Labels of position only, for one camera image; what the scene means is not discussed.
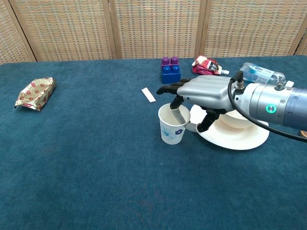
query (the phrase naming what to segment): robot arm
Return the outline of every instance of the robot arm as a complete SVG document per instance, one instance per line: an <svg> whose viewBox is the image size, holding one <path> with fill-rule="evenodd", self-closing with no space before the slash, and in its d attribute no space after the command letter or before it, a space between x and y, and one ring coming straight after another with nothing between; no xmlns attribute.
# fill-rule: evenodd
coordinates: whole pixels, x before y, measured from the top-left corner
<svg viewBox="0 0 307 230"><path fill-rule="evenodd" d="M178 111L183 102L199 105L206 110L206 117L197 126L198 132L204 132L220 114L235 110L227 94L229 80L229 77L202 75L162 86L157 94L175 94L170 105L174 111ZM236 105L254 119L307 130L305 89L284 87L281 83L277 86L251 83L244 88L242 82L235 82L231 93Z"/></svg>

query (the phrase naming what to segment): white plate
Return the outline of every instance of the white plate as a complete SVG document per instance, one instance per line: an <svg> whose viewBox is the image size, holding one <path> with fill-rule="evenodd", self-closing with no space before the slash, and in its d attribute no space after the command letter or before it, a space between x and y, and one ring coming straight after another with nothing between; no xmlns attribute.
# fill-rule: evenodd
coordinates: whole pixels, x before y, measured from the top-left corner
<svg viewBox="0 0 307 230"><path fill-rule="evenodd" d="M206 111L198 105L191 108L191 123L201 123L206 116ZM216 120L210 128L200 133L207 141L231 150L250 150L262 145L269 137L269 131L257 125L245 129L232 128L225 125L220 119Z"/></svg>

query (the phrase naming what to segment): bottle label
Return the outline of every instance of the bottle label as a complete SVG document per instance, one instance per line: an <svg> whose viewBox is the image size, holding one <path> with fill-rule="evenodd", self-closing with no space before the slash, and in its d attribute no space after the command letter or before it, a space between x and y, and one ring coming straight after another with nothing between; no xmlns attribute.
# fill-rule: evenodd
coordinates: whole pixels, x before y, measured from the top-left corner
<svg viewBox="0 0 307 230"><path fill-rule="evenodd" d="M267 84L270 80L270 77L274 73L274 71L272 70L265 69L259 66L252 66L251 68L253 69L254 73L252 81L261 84Z"/></svg>
<svg viewBox="0 0 307 230"><path fill-rule="evenodd" d="M216 70L217 69L217 64L215 64L213 61L208 61L207 69L209 69L209 70Z"/></svg>

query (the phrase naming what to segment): blue flower print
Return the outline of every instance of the blue flower print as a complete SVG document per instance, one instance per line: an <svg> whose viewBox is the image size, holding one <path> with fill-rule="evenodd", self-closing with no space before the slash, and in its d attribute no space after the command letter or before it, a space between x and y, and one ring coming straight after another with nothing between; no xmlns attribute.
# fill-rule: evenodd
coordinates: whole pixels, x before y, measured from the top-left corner
<svg viewBox="0 0 307 230"><path fill-rule="evenodd" d="M165 136L169 140L176 138L176 135L169 129L164 128L164 126L161 127L161 133L163 136Z"/></svg>
<svg viewBox="0 0 307 230"><path fill-rule="evenodd" d="M183 131L183 129L180 129L180 130L176 131L175 134L176 134L176 135L179 135L179 134L182 133L182 131Z"/></svg>

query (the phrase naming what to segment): black cable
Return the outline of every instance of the black cable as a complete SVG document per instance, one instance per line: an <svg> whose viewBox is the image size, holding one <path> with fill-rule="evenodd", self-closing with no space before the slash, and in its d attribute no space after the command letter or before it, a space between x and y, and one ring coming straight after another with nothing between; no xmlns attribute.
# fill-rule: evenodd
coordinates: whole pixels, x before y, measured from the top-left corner
<svg viewBox="0 0 307 230"><path fill-rule="evenodd" d="M290 138L290 139L294 139L294 140L299 140L299 141L302 141L302 142L307 142L307 138L304 138L304 137L300 137L300 136L296 136L296 135L292 135L290 133L286 133L286 132L283 132L283 131L280 131L278 129L275 129L275 128L272 128L272 127L269 127L255 119L253 119L252 117L250 117L248 114L246 114L241 108L239 108L237 106L237 104L235 103L234 99L233 99L233 95L231 93L231 87L232 87L232 84L235 82L234 79L230 79L229 81L229 84L228 84L228 89L227 89L227 92L228 92L228 97L229 97L229 100L232 104L232 106L243 116L245 117L247 120L249 120L250 122L260 126L261 128L264 128L272 133L276 133L278 135L281 135L283 137L286 137L286 138Z"/></svg>

